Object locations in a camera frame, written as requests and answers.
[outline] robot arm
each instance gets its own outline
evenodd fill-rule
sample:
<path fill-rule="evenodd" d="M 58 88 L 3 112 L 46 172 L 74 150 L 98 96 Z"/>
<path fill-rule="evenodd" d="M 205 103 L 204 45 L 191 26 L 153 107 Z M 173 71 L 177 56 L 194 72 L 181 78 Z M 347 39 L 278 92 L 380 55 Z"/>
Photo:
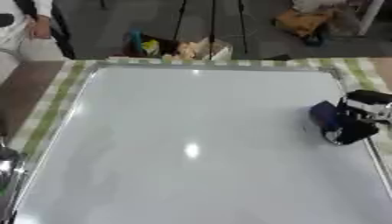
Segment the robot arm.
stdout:
<path fill-rule="evenodd" d="M 392 124 L 392 94 L 357 90 L 340 100 L 338 110 L 360 121 Z"/>
<path fill-rule="evenodd" d="M 325 139 L 352 144 L 377 134 L 377 123 L 392 124 L 392 95 L 357 90 L 341 98 L 337 107 L 328 101 L 317 104 L 310 116 Z"/>

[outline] gray floor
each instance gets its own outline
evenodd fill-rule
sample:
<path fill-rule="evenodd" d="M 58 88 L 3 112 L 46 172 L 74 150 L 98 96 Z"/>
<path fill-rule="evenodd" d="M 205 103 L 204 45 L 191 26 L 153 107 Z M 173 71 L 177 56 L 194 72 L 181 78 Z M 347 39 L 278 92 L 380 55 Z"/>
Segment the gray floor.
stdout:
<path fill-rule="evenodd" d="M 137 28 L 170 39 L 183 0 L 57 0 L 73 33 L 73 46 L 80 59 L 101 59 L 118 52 L 123 34 Z M 211 0 L 188 0 L 180 39 L 198 41 L 210 29 Z M 291 0 L 243 0 L 249 53 L 242 47 L 237 0 L 217 0 L 217 38 L 234 46 L 234 59 L 260 60 L 279 54 L 292 58 L 383 57 L 392 55 L 387 24 L 376 24 L 366 38 L 327 40 L 322 47 L 306 47 L 290 34 L 279 31 L 270 19 L 291 7 Z"/>

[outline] bag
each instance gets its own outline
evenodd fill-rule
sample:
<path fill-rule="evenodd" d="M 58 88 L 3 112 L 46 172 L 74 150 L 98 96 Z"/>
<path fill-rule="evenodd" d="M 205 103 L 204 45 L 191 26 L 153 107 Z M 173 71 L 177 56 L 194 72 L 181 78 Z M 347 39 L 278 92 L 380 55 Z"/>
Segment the bag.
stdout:
<path fill-rule="evenodd" d="M 347 0 L 292 0 L 293 8 L 303 13 L 316 11 L 320 6 L 332 6 L 335 4 L 343 4 Z"/>

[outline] metal stand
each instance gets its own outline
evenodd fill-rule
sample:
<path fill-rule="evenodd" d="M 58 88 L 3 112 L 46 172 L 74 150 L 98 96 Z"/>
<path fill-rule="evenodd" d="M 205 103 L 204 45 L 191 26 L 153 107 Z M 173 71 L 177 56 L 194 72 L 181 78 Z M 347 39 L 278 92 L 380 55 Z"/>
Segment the metal stand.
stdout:
<path fill-rule="evenodd" d="M 243 20 L 244 9 L 245 9 L 245 6 L 243 5 L 242 0 L 238 0 L 238 10 L 240 11 L 241 28 L 242 28 L 243 50 L 245 53 L 248 53 L 248 42 L 247 42 L 247 36 L 246 36 L 245 22 Z"/>
<path fill-rule="evenodd" d="M 176 26 L 176 31 L 174 32 L 173 40 L 177 40 L 177 36 L 179 35 L 179 27 L 182 23 L 182 18 L 184 17 L 184 13 L 186 12 L 186 5 L 188 4 L 188 0 L 184 0 L 181 5 L 181 9 L 179 9 L 179 18 Z"/>
<path fill-rule="evenodd" d="M 210 31 L 210 60 L 213 59 L 213 50 L 215 43 L 215 18 L 216 18 L 216 0 L 213 0 L 213 10 L 211 13 L 211 31 Z"/>
<path fill-rule="evenodd" d="M 184 14 L 186 12 L 186 5 L 187 5 L 187 3 L 188 3 L 188 0 L 183 0 L 181 8 L 179 9 L 179 17 L 178 17 L 176 30 L 174 32 L 173 40 L 177 40 L 177 37 L 179 35 L 179 28 L 181 26 Z M 241 32 L 242 32 L 243 47 L 244 47 L 244 52 L 248 53 L 248 42 L 247 42 L 247 37 L 246 37 L 245 22 L 244 22 L 244 18 L 243 18 L 244 8 L 245 8 L 245 6 L 244 6 L 242 0 L 238 0 L 238 11 L 240 12 L 240 21 L 241 21 Z M 210 60 L 213 57 L 213 49 L 214 49 L 214 42 L 215 42 L 215 19 L 216 19 L 216 0 L 213 0 L 212 19 L 211 19 L 211 31 L 210 31 L 210 35 L 209 35 Z"/>
<path fill-rule="evenodd" d="M 101 5 L 101 9 L 104 11 L 108 8 L 105 0 L 100 0 L 100 5 Z"/>

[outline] checkered tablecloth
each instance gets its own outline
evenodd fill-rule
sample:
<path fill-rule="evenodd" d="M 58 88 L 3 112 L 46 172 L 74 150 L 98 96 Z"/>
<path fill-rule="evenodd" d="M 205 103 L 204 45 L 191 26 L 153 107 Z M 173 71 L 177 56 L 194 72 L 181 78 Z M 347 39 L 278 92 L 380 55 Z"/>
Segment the checkered tablecloth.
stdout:
<path fill-rule="evenodd" d="M 233 60 L 229 62 L 212 61 L 162 61 L 160 59 L 111 59 L 114 62 L 130 64 L 171 64 L 173 66 L 188 64 L 194 66 L 216 65 L 238 67 L 333 67 L 341 74 L 341 84 L 346 91 L 359 88 L 388 92 L 387 86 L 376 72 L 375 65 L 370 59 L 300 59 L 283 61 L 251 61 Z M 10 146 L 20 149 L 29 155 L 29 165 L 35 166 L 49 143 L 55 136 L 56 130 L 62 124 L 67 111 L 85 83 L 89 67 L 96 61 L 68 61 L 55 77 L 50 87 L 38 102 L 36 108 L 19 132 L 13 138 Z M 380 149 L 383 159 L 392 171 L 392 131 L 384 128 L 374 137 L 374 142 Z"/>

